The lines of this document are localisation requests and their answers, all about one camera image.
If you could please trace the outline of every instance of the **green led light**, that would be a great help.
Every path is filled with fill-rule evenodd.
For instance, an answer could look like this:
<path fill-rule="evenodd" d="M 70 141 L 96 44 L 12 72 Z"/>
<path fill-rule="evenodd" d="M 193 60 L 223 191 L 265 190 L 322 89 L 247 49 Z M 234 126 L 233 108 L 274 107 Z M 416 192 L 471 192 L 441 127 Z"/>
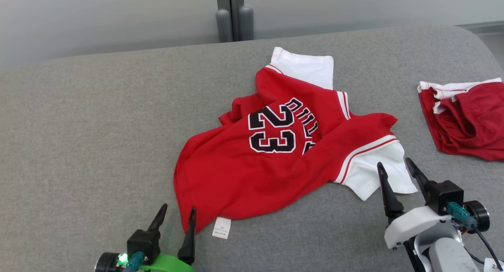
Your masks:
<path fill-rule="evenodd" d="M 120 254 L 117 262 L 119 263 L 119 265 L 126 265 L 128 263 L 128 254 L 127 253 Z"/>

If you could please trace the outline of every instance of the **folded clothing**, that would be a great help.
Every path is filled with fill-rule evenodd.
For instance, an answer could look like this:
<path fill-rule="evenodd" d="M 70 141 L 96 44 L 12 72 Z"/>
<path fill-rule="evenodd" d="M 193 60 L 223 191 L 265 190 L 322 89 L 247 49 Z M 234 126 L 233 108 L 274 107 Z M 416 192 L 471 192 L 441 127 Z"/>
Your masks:
<path fill-rule="evenodd" d="M 504 84 L 421 81 L 420 101 L 439 151 L 504 161 Z"/>

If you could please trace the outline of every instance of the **white label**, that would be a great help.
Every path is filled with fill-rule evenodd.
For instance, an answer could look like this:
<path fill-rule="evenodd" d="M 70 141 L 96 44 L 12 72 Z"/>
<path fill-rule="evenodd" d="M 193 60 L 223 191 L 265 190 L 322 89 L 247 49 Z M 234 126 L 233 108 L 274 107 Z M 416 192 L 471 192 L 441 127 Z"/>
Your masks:
<path fill-rule="evenodd" d="M 499 261 L 499 262 L 500 262 L 500 266 L 502 266 L 502 268 L 504 268 L 504 262 L 502 262 L 502 261 Z M 500 270 L 499 270 L 499 267 L 497 266 L 497 264 L 495 264 L 495 261 L 493 260 L 493 258 L 485 258 L 485 266 L 483 268 L 483 271 L 484 272 L 498 272 Z"/>
<path fill-rule="evenodd" d="M 227 236 L 229 235 L 230 229 L 231 229 L 231 220 L 222 217 L 217 217 L 217 219 L 215 220 L 215 226 L 212 236 L 227 240 Z"/>

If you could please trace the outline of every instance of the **red basketball jersey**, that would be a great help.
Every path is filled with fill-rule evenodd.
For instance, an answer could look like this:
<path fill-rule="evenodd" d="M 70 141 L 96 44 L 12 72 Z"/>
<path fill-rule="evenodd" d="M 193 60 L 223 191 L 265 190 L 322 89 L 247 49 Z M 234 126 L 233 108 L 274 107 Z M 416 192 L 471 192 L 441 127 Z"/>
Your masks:
<path fill-rule="evenodd" d="M 184 230 L 193 206 L 196 232 L 217 216 L 272 213 L 326 182 L 343 183 L 352 157 L 396 141 L 396 118 L 353 116 L 344 93 L 269 68 L 257 73 L 256 87 L 257 94 L 234 100 L 223 126 L 182 149 L 174 187 Z"/>

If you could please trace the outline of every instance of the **white sleeve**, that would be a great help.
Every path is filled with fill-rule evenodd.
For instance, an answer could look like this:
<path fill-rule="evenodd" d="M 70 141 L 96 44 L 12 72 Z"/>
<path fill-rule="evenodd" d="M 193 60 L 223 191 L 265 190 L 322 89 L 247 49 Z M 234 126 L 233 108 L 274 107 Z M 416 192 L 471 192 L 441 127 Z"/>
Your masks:
<path fill-rule="evenodd" d="M 266 67 L 324 89 L 333 89 L 334 60 L 331 56 L 297 55 L 275 47 L 271 64 Z"/>

